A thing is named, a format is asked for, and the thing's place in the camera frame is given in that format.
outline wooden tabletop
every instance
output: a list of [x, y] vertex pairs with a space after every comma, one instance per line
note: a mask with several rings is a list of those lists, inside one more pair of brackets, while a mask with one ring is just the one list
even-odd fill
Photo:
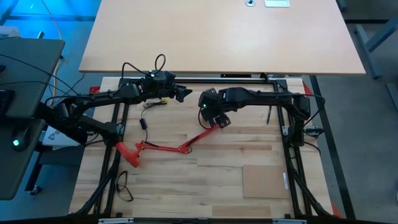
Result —
[[[101, 91], [117, 89], [118, 82], [116, 77], [104, 78]], [[291, 92], [304, 92], [301, 79], [290, 78], [287, 83]], [[198, 124], [197, 102], [203, 90], [243, 86], [252, 90], [273, 91], [270, 85], [259, 84], [187, 86], [193, 93], [185, 98], [184, 103], [171, 100], [167, 105], [144, 113], [148, 141], [178, 146], [201, 133], [203, 128]], [[131, 105], [129, 109], [124, 143], [132, 150], [135, 149], [135, 142], [145, 139], [145, 132], [139, 124], [142, 110], [142, 105]], [[112, 112], [113, 105], [102, 106], [95, 109], [94, 118], [102, 122], [110, 121]], [[122, 112], [123, 107], [119, 111], [118, 122]], [[113, 214], [123, 212], [125, 217], [173, 218], [282, 218], [286, 213], [292, 214], [290, 194], [287, 198], [243, 197], [243, 166], [285, 169], [276, 107], [272, 109], [268, 125], [267, 113], [268, 106], [247, 106], [237, 113], [228, 113], [232, 124], [193, 144], [189, 154], [145, 150], [141, 153], [138, 168], [133, 168], [122, 158], [119, 172], [128, 171], [127, 187], [134, 201], [125, 202], [115, 194]], [[306, 141], [316, 144], [310, 138]], [[103, 143], [85, 149], [70, 212], [81, 208], [98, 185], [104, 151]], [[318, 151], [306, 145], [301, 147], [301, 152], [308, 188], [325, 210], [332, 212]], [[102, 208], [105, 207], [107, 193], [105, 190]], [[300, 190], [298, 199], [304, 211]]]
[[181, 73], [365, 74], [335, 0], [102, 0], [79, 70], [153, 70], [158, 54]]

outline cardboard piece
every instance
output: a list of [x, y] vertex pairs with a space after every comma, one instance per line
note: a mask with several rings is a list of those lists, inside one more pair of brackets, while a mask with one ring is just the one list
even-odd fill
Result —
[[243, 165], [243, 197], [290, 198], [284, 166]]

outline sticker on desk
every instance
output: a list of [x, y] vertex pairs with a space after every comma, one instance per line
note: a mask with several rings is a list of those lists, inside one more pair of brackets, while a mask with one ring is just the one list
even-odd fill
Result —
[[289, 189], [287, 186], [287, 177], [286, 177], [286, 173], [284, 172], [284, 183], [285, 183], [285, 189]]
[[264, 0], [266, 7], [290, 7], [289, 0]]

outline red plastic tool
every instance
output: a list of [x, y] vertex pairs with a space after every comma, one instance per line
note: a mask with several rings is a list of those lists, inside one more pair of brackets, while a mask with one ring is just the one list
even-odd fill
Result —
[[137, 151], [131, 151], [123, 142], [118, 142], [116, 144], [116, 149], [120, 152], [120, 154], [133, 166], [139, 166], [139, 154], [144, 149], [153, 149], [153, 150], [160, 150], [160, 151], [168, 151], [168, 152], [179, 152], [182, 154], [187, 154], [190, 152], [190, 145], [196, 141], [201, 140], [202, 138], [206, 137], [213, 131], [220, 128], [218, 125], [214, 126], [214, 128], [207, 129], [206, 131], [202, 132], [201, 134], [195, 136], [191, 140], [185, 142], [184, 144], [180, 145], [179, 147], [169, 147], [169, 146], [158, 146], [149, 142], [141, 141], [140, 143], [135, 143]]

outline blue-lit floor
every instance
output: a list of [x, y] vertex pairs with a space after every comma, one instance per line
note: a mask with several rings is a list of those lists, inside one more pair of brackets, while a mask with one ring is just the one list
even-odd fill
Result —
[[[0, 14], [5, 13], [13, 1], [15, 0], [0, 1]], [[53, 15], [67, 17], [95, 16], [100, 4], [100, 0], [45, 0], [45, 2]], [[345, 17], [350, 19], [357, 15], [366, 15], [366, 19], [379, 18], [379, 16], [397, 13], [396, 9], [398, 9], [398, 2], [391, 0], [348, 0], [348, 2], [349, 10]], [[385, 9], [382, 13], [374, 12], [376, 11], [374, 9], [375, 2]], [[11, 15], [47, 15], [47, 11], [41, 0], [19, 0]], [[40, 31], [44, 31], [45, 39], [58, 38], [52, 21], [7, 20], [4, 25], [18, 27], [22, 37], [36, 38]], [[72, 85], [82, 76], [78, 67], [93, 22], [58, 21], [58, 25], [62, 37], [66, 41], [63, 51], [65, 59], [61, 64], [58, 77]], [[353, 34], [352, 27], [349, 28], [352, 38], [357, 44], [358, 39]], [[372, 35], [380, 26], [371, 25], [364, 28], [368, 35]], [[370, 77], [318, 78], [322, 94], [326, 98], [326, 110], [358, 219], [398, 223], [398, 203], [396, 202], [398, 113], [384, 86], [386, 80], [398, 82], [397, 43], [398, 33], [375, 51], [375, 56], [386, 75], [383, 80], [374, 81]], [[361, 50], [359, 50], [359, 54], [366, 65]], [[119, 74], [86, 74], [84, 79], [76, 85], [75, 90], [79, 93], [87, 93], [90, 86], [100, 85], [104, 75], [118, 76]], [[308, 77], [304, 77], [304, 80], [310, 85]], [[58, 86], [63, 90], [68, 90], [61, 83], [58, 83]], [[44, 98], [48, 96], [50, 93], [47, 90]], [[315, 124], [320, 124], [318, 118], [315, 118]], [[322, 162], [331, 200], [343, 213], [325, 140], [320, 138], [318, 143], [323, 150]], [[0, 201], [0, 220], [67, 214], [78, 169], [44, 166], [38, 180], [43, 191], [32, 197], [24, 192], [31, 168], [32, 163], [15, 199]]]

